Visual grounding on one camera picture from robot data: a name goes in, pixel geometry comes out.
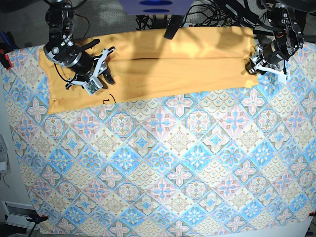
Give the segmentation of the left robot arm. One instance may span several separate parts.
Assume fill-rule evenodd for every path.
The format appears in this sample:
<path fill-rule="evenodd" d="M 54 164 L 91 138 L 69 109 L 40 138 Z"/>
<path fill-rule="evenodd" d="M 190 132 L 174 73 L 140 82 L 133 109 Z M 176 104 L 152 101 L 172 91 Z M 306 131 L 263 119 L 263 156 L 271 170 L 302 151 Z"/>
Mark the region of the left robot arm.
<path fill-rule="evenodd" d="M 272 73 L 280 83 L 286 84 L 290 77 L 286 66 L 280 66 L 303 47 L 304 39 L 299 36 L 304 30 L 306 13 L 286 3 L 276 0 L 259 1 L 267 10 L 270 26 L 261 24 L 273 32 L 274 39 L 266 44 L 257 44 L 245 69 L 251 75 Z"/>

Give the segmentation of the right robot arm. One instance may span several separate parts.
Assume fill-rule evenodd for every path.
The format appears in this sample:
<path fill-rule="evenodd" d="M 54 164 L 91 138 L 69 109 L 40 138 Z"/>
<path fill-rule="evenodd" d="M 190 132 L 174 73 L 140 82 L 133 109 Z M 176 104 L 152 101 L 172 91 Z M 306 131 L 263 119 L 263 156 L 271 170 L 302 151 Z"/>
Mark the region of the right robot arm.
<path fill-rule="evenodd" d="M 66 83 L 68 90 L 72 86 L 81 86 L 89 95 L 100 89 L 106 89 L 108 84 L 115 83 L 106 59 L 116 48 L 104 48 L 100 55 L 91 56 L 86 51 L 100 43 L 99 39 L 79 46 L 73 41 L 73 22 L 75 8 L 69 0 L 53 0 L 48 2 L 49 9 L 45 20 L 49 26 L 49 41 L 44 46 L 47 59 L 54 63 L 70 69 L 75 75 L 65 79 L 58 72 L 60 78 Z"/>

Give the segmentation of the purple robot base plate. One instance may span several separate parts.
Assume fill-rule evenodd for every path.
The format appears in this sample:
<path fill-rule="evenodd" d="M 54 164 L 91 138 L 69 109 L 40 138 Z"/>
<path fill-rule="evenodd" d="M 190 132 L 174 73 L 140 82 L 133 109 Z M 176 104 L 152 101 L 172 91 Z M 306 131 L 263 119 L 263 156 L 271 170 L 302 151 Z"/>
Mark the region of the purple robot base plate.
<path fill-rule="evenodd" d="M 119 0 L 128 15 L 185 15 L 193 0 Z"/>

